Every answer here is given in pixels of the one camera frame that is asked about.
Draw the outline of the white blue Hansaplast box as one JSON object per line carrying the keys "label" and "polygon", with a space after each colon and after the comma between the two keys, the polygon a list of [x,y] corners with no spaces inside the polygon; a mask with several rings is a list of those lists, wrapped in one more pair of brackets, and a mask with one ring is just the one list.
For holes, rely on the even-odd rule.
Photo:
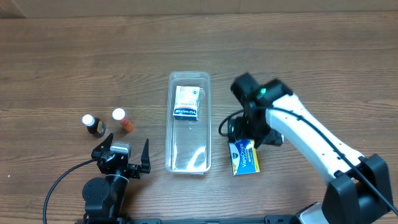
{"label": "white blue Hansaplast box", "polygon": [[176,86],[173,116],[175,119],[198,120],[199,86]]}

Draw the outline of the blue yellow VapoDrops box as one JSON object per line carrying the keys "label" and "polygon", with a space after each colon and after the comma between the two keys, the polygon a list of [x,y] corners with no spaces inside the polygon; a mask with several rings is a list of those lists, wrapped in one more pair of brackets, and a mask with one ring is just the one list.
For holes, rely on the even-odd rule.
{"label": "blue yellow VapoDrops box", "polygon": [[229,143],[233,176],[260,172],[254,140],[240,139]]}

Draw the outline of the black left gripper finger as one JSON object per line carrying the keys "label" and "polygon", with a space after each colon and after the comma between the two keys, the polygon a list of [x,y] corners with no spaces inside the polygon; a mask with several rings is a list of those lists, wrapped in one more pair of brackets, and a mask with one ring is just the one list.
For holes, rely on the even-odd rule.
{"label": "black left gripper finger", "polygon": [[100,143],[98,146],[96,146],[92,153],[91,157],[92,158],[101,158],[101,156],[106,152],[110,150],[111,144],[113,141],[113,133],[110,133],[108,137]]}
{"label": "black left gripper finger", "polygon": [[151,170],[149,158],[149,140],[146,139],[141,155],[141,173],[149,174]]}

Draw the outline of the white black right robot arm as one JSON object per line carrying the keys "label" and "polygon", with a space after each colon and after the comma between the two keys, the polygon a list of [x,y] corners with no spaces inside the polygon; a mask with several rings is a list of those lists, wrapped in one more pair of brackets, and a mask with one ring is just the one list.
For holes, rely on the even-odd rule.
{"label": "white black right robot arm", "polygon": [[[326,184],[322,202],[294,215],[268,215],[265,223],[372,223],[396,212],[389,171],[378,155],[366,157],[321,124],[281,80],[259,84],[245,73],[231,92],[241,109],[222,122],[233,174],[259,171],[257,148],[290,141]],[[211,88],[206,72],[173,72],[165,143],[165,168],[203,174],[211,166]]]}

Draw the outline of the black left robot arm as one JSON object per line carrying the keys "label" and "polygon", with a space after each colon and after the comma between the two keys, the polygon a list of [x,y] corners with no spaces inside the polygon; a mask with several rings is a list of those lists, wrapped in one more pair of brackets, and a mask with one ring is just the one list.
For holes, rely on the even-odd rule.
{"label": "black left robot arm", "polygon": [[129,180],[138,179],[142,167],[129,163],[130,156],[130,145],[113,142],[112,133],[93,149],[91,158],[104,177],[95,177],[83,187],[85,223],[132,223],[121,209]]}

